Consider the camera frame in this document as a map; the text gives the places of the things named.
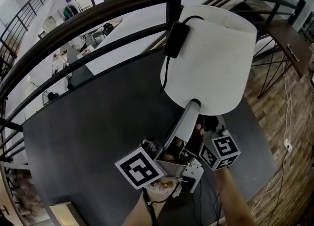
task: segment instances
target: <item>curved handrail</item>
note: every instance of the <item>curved handrail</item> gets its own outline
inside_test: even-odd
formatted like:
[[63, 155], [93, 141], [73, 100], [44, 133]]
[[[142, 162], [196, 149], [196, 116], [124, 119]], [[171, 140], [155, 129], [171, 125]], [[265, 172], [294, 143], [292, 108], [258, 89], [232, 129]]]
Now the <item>curved handrail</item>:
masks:
[[[0, 84], [0, 103], [14, 87], [49, 54], [81, 33], [123, 14], [173, 0], [107, 0], [74, 16], [59, 25], [37, 42], [11, 69]], [[293, 9], [297, 7], [284, 0], [264, 0]]]

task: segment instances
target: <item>chair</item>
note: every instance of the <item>chair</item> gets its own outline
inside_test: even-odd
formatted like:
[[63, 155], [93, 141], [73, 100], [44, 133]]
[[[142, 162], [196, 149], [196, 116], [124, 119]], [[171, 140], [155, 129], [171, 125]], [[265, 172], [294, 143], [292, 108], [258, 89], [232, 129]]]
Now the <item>chair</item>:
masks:
[[79, 52], [83, 52], [84, 49], [86, 49], [86, 48], [87, 48], [87, 43], [85, 42], [84, 45], [81, 48], [78, 49], [78, 51]]
[[113, 25], [110, 23], [106, 23], [104, 25], [103, 34], [108, 36], [113, 31]]
[[94, 41], [95, 41], [95, 43], [98, 45], [98, 43], [97, 43], [97, 41], [96, 41], [96, 38], [98, 38], [98, 37], [100, 37], [100, 36], [102, 36], [103, 35], [103, 32], [101, 32], [101, 31], [97, 31], [97, 32], [94, 32], [93, 34], [92, 34], [92, 36], [93, 36], [93, 38], [94, 38]]

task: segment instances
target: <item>gray carpet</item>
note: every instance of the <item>gray carpet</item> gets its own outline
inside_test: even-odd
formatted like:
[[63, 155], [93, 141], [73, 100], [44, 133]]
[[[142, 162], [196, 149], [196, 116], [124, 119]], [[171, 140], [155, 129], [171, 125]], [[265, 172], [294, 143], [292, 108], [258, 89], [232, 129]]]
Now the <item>gray carpet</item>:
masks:
[[[132, 210], [141, 191], [126, 181], [114, 163], [145, 136], [162, 139], [182, 111], [160, 92], [163, 61], [162, 53], [155, 53], [100, 74], [23, 124], [33, 180], [56, 225], [49, 210], [56, 203], [71, 201], [89, 226], [120, 226]], [[274, 175], [272, 154], [245, 98], [224, 118], [242, 151], [230, 170], [249, 200]], [[202, 193], [201, 185], [193, 195], [183, 187], [181, 195], [166, 204], [160, 225], [197, 225], [200, 214], [206, 225], [216, 221], [215, 183], [212, 171], [206, 166], [204, 171]]]

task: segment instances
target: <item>black metal railing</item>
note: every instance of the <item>black metal railing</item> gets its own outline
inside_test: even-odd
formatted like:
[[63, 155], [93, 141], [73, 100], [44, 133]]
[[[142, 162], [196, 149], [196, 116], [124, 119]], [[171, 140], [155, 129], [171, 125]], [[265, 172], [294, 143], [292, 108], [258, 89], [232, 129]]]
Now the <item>black metal railing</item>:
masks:
[[0, 36], [0, 82], [12, 68], [20, 43], [32, 20], [46, 0], [29, 0]]
[[[230, 1], [231, 0], [207, 0], [202, 5], [210, 5], [210, 6], [222, 7], [222, 6], [224, 6], [226, 3], [230, 2]], [[158, 39], [156, 39], [153, 43], [151, 43], [151, 45], [148, 46], [145, 51], [149, 51], [152, 48], [156, 48], [157, 44], [158, 44], [158, 47], [164, 46], [164, 44], [166, 42], [166, 40], [165, 40], [166, 34], [167, 33], [164, 33]]]
[[[269, 18], [265, 21], [269, 22], [272, 20], [275, 14], [278, 14], [278, 6], [284, 5], [293, 9], [297, 7], [293, 4], [290, 4], [284, 0], [263, 0], [275, 3], [277, 6], [272, 11], [263, 11], [263, 13], [268, 13]], [[63, 70], [57, 72], [54, 76], [49, 78], [46, 82], [41, 84], [37, 89], [35, 89], [25, 100], [23, 100], [16, 108], [11, 112], [11, 114], [6, 118], [6, 120], [0, 120], [0, 132], [4, 130], [5, 127], [12, 127], [14, 123], [12, 120], [37, 96], [47, 90], [50, 86], [55, 84], [57, 81], [64, 78], [69, 73], [75, 71], [86, 63], [98, 58], [101, 55], [104, 55], [112, 50], [118, 49], [126, 44], [129, 44], [133, 41], [142, 39], [149, 35], [159, 33], [162, 31], [169, 31], [173, 22], [178, 20], [181, 13], [181, 0], [108, 0], [104, 3], [98, 4], [86, 11], [74, 16], [67, 22], [64, 22], [60, 26], [56, 27], [50, 33], [48, 33], [45, 37], [43, 37], [39, 42], [37, 42], [12, 68], [12, 70], [5, 77], [3, 82], [0, 84], [0, 103], [3, 103], [6, 97], [12, 92], [12, 90], [16, 87], [16, 85], [36, 66], [38, 65], [44, 58], [52, 54], [56, 49], [61, 47], [63, 44], [69, 42], [71, 39], [79, 36], [81, 33], [100, 25], [106, 21], [109, 21], [113, 18], [121, 16], [123, 14], [145, 8], [148, 6], [167, 3], [167, 11], [166, 11], [166, 19], [164, 24], [160, 24], [157, 26], [153, 26], [147, 28], [145, 30], [130, 34], [126, 37], [118, 39], [114, 42], [111, 42], [101, 48], [96, 49], [95, 51], [87, 54], [80, 60], [71, 63], [68, 67]], [[87, 80], [86, 82], [90, 82], [94, 80], [96, 77], [100, 77], [110, 71], [113, 71], [119, 67], [122, 67], [128, 63], [131, 63], [139, 58], [147, 56], [148, 54], [152, 54], [154, 52], [160, 51], [161, 48], [152, 49], [146, 51], [134, 58], [126, 60], [120, 64], [117, 64], [114, 67], [111, 67], [102, 73], [94, 76], [93, 78]], [[13, 132], [7, 139], [12, 139], [18, 132], [16, 127], [16, 131]], [[5, 157], [7, 153], [10, 152], [13, 148], [16, 148], [21, 140], [17, 141], [13, 144], [9, 149], [7, 149], [0, 157]]]

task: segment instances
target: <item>black cable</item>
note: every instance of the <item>black cable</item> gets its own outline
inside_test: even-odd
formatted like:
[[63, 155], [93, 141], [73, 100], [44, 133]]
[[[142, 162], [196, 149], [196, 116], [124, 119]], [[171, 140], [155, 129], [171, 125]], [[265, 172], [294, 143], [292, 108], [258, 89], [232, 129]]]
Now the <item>black cable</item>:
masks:
[[200, 225], [199, 221], [197, 220], [197, 216], [196, 216], [196, 203], [195, 203], [195, 197], [194, 197], [194, 194], [192, 195], [192, 199], [193, 199], [193, 216], [194, 216], [194, 220], [196, 222], [196, 224], [198, 226], [202, 226]]
[[186, 24], [186, 22], [188, 22], [190, 19], [204, 20], [201, 16], [193, 15], [193, 16], [190, 16], [190, 17], [186, 18], [185, 20], [183, 20], [182, 24]]
[[[200, 16], [193, 15], [193, 16], [190, 16], [190, 17], [186, 18], [186, 19], [182, 22], [182, 24], [185, 25], [185, 24], [186, 24], [189, 20], [191, 20], [191, 19], [200, 19], [200, 20], [204, 20], [204, 19], [203, 19], [202, 17], [200, 17]], [[166, 72], [165, 72], [165, 80], [164, 80], [163, 85], [162, 85], [162, 88], [161, 88], [161, 90], [160, 90], [161, 93], [165, 90], [165, 87], [166, 87], [166, 84], [167, 84], [167, 79], [168, 79], [168, 67], [169, 67], [170, 58], [171, 58], [171, 57], [169, 57], [169, 56], [167, 57]]]
[[171, 192], [171, 194], [165, 200], [162, 200], [162, 201], [152, 201], [151, 204], [153, 204], [153, 203], [164, 203], [165, 201], [167, 201], [170, 197], [172, 197], [172, 195], [175, 193], [175, 191], [177, 190], [179, 185], [180, 185], [180, 182], [178, 181], [175, 189]]
[[170, 197], [172, 197], [172, 195], [175, 193], [175, 191], [177, 190], [179, 185], [180, 185], [180, 181], [178, 181], [175, 189], [171, 192], [171, 194], [165, 200], [162, 200], [162, 201], [152, 201], [152, 202], [150, 202], [147, 190], [145, 188], [142, 188], [142, 190], [143, 190], [143, 198], [144, 198], [144, 201], [146, 203], [148, 212], [151, 215], [153, 226], [158, 226], [155, 210], [153, 208], [153, 203], [163, 203], [163, 202], [167, 201]]
[[216, 226], [220, 225], [219, 220], [220, 220], [221, 207], [222, 207], [222, 203], [220, 203], [220, 208], [219, 208], [219, 212], [218, 212], [218, 220], [217, 220]]
[[[3, 118], [3, 106], [4, 106], [4, 102], [1, 105], [1, 118]], [[3, 143], [3, 131], [1, 132], [1, 143]]]
[[165, 91], [165, 87], [167, 84], [167, 79], [168, 79], [168, 67], [169, 67], [169, 62], [170, 62], [170, 57], [167, 57], [167, 63], [166, 63], [166, 72], [165, 72], [165, 80], [163, 82], [162, 88], [160, 90], [160, 92], [162, 93], [163, 91]]
[[216, 220], [217, 220], [217, 221], [219, 220], [219, 218], [218, 218], [218, 215], [217, 215], [217, 211], [216, 211], [216, 208], [215, 208], [215, 204], [216, 204], [216, 202], [217, 202], [217, 200], [218, 200], [218, 197], [219, 197], [219, 193], [217, 194], [216, 199], [215, 199], [214, 203], [212, 204], [212, 207], [213, 207], [213, 209], [214, 209], [214, 212], [215, 212], [215, 216], [216, 216]]
[[284, 160], [283, 160], [283, 164], [282, 164], [282, 168], [283, 168], [283, 177], [281, 178], [281, 184], [280, 184], [280, 189], [279, 189], [279, 193], [278, 193], [277, 202], [276, 202], [276, 205], [275, 205], [273, 211], [271, 212], [271, 215], [270, 215], [270, 217], [269, 217], [267, 226], [269, 226], [270, 220], [271, 220], [271, 218], [273, 217], [274, 212], [275, 212], [275, 210], [276, 210], [276, 208], [277, 208], [277, 206], [278, 206], [279, 196], [280, 196], [281, 189], [282, 189], [283, 183], [284, 183], [284, 173], [285, 173], [285, 170], [284, 170], [284, 163], [285, 163], [285, 159], [286, 159], [287, 153], [288, 153], [288, 150], [286, 151], [286, 154], [285, 154], [285, 157], [284, 157]]
[[148, 212], [151, 215], [153, 226], [158, 226], [155, 210], [154, 210], [152, 204], [150, 203], [150, 199], [149, 199], [149, 196], [147, 194], [147, 190], [145, 188], [143, 188], [143, 198], [144, 198], [144, 201], [146, 203]]
[[202, 197], [202, 180], [200, 179], [200, 196], [199, 196], [199, 203], [200, 203], [200, 224], [201, 224], [201, 226], [203, 226], [203, 223], [202, 223], [202, 201], [201, 201], [201, 197]]

